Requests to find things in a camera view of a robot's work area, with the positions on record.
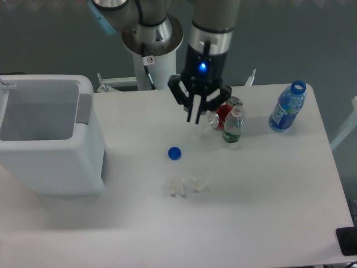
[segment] clear plastic bottle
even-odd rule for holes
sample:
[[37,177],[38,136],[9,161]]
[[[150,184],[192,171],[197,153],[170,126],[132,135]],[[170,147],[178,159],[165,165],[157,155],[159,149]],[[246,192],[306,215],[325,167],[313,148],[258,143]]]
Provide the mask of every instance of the clear plastic bottle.
[[243,107],[237,104],[225,118],[223,140],[228,143],[237,142],[242,134],[243,122]]
[[232,111],[235,105],[243,105],[243,102],[236,96],[231,96],[225,104],[218,107],[208,115],[208,122],[212,128],[224,129],[224,120],[227,114]]
[[269,125],[273,130],[282,132],[290,128],[305,101],[305,90],[306,84],[297,80],[281,93],[269,119]]

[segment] blue led light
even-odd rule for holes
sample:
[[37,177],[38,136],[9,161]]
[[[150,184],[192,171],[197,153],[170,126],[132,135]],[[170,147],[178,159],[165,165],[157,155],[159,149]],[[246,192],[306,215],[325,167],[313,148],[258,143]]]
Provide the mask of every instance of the blue led light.
[[207,71],[206,64],[205,63],[201,63],[200,66],[199,66],[199,70],[200,70],[200,72],[205,73]]

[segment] blue bottle cap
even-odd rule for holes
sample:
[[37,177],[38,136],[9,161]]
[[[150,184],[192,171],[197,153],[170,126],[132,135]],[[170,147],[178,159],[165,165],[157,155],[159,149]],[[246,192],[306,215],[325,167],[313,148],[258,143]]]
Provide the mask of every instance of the blue bottle cap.
[[291,84],[291,92],[297,95],[304,93],[306,90],[306,84],[304,81],[296,80]]
[[178,147],[171,147],[167,153],[171,160],[178,160],[181,157],[181,150]]

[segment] bottle label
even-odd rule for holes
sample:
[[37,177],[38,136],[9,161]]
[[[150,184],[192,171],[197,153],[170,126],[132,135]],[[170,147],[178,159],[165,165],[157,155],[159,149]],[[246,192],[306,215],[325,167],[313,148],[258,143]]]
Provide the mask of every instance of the bottle label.
[[270,122],[276,128],[283,130],[291,126],[296,115],[297,113],[292,113],[292,108],[290,106],[281,106],[280,103],[278,103],[275,111],[270,117]]

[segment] plastic bottle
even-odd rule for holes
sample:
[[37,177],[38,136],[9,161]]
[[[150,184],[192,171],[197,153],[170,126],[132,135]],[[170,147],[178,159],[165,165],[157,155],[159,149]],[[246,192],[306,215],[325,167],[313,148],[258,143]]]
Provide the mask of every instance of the plastic bottle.
[[242,134],[243,122],[243,107],[237,104],[225,118],[223,140],[228,143],[237,142]]
[[269,125],[273,130],[282,132],[290,128],[305,101],[305,90],[306,84],[297,80],[281,93],[269,119]]

